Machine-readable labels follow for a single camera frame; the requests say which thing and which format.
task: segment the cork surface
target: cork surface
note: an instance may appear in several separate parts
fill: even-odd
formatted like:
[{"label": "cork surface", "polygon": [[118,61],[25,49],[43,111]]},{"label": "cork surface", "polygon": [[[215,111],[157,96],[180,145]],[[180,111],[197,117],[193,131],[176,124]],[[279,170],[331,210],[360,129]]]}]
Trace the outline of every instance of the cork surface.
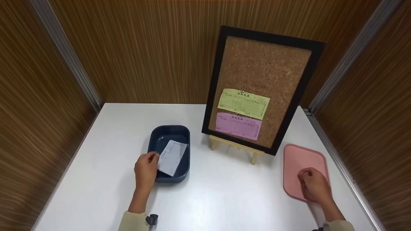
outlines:
[{"label": "cork surface", "polygon": [[249,39],[227,37],[208,128],[215,131],[217,109],[224,88],[270,98],[258,140],[230,135],[270,148],[289,106],[311,51]]}]

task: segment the black picture frame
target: black picture frame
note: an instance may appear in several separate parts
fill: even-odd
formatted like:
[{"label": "black picture frame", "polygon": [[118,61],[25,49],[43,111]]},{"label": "black picture frame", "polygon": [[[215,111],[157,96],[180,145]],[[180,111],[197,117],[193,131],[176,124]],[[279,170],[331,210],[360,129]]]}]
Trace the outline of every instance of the black picture frame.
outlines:
[{"label": "black picture frame", "polygon": [[[290,105],[288,106],[288,109],[284,115],[284,119],[281,122],[277,135],[274,138],[274,141],[270,148],[261,146],[259,144],[251,143],[251,142],[248,142],[248,141],[236,138],[236,137],[232,137],[225,133],[213,131],[208,128],[209,123],[210,123],[212,107],[214,104],[214,99],[216,97],[215,93],[217,89],[218,78],[219,78],[222,59],[224,55],[226,39],[228,36],[245,38],[245,39],[273,43],[273,44],[279,44],[283,46],[296,47],[296,48],[301,48],[301,49],[306,49],[306,50],[311,51],[310,58],[308,59],[307,65],[304,68],[304,72],[302,73],[302,76],[300,78],[300,81],[298,82],[297,88],[293,94],[293,97],[291,98]],[[324,42],[319,42],[319,41],[314,41],[314,40],[309,40],[309,39],[301,39],[301,38],[289,37],[289,36],[284,36],[284,35],[276,35],[276,34],[270,34],[270,33],[265,33],[265,32],[258,32],[258,31],[253,31],[253,30],[246,30],[246,29],[234,28],[234,27],[222,25],[220,28],[220,34],[218,38],[217,50],[215,53],[214,67],[212,70],[210,88],[208,91],[207,105],[205,107],[206,111],[204,114],[203,128],[201,132],[207,135],[212,135],[212,136],[216,136],[216,137],[228,140],[228,141],[232,141],[234,143],[238,143],[240,145],[244,145],[244,146],[247,146],[253,149],[257,149],[267,154],[275,156],[278,151],[278,148],[281,145],[284,135],[291,123],[291,120],[298,107],[298,104],[300,103],[302,95],[304,94],[305,88],[307,87],[308,82],[314,73],[315,67],[321,57],[321,54],[324,50],[325,45],[326,44]]]}]

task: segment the right hand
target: right hand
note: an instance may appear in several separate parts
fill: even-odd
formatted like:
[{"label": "right hand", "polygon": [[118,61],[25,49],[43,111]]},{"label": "right hand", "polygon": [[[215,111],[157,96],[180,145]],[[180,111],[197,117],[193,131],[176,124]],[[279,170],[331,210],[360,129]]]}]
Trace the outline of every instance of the right hand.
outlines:
[{"label": "right hand", "polygon": [[331,188],[324,175],[315,168],[305,168],[298,172],[302,193],[309,201],[332,200]]},{"label": "right hand", "polygon": [[158,160],[159,154],[157,152],[142,154],[137,160],[134,172],[136,174],[136,190],[140,193],[149,194],[153,188]]}]

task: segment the paper form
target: paper form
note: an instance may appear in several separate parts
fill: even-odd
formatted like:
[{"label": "paper form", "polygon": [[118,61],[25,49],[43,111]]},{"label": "paper form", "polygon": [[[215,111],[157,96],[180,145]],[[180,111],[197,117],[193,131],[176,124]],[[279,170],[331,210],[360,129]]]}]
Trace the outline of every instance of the paper form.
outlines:
[{"label": "paper form", "polygon": [[217,113],[215,130],[257,140],[258,134],[260,133],[261,122],[261,120],[219,112]]},{"label": "paper form", "polygon": [[225,88],[217,108],[262,120],[269,101],[270,98],[264,96]]},{"label": "paper form", "polygon": [[186,148],[187,144],[170,140],[160,154],[157,167],[158,170],[170,176],[174,176]]}]

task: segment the sleeve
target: sleeve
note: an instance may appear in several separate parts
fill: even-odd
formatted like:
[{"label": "sleeve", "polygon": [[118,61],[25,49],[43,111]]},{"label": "sleeve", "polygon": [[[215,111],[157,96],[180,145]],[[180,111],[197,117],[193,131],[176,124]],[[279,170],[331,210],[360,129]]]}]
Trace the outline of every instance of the sleeve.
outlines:
[{"label": "sleeve", "polygon": [[148,231],[145,213],[130,213],[125,211],[118,231]]},{"label": "sleeve", "polygon": [[355,231],[350,222],[341,220],[325,222],[323,228],[324,231]]}]

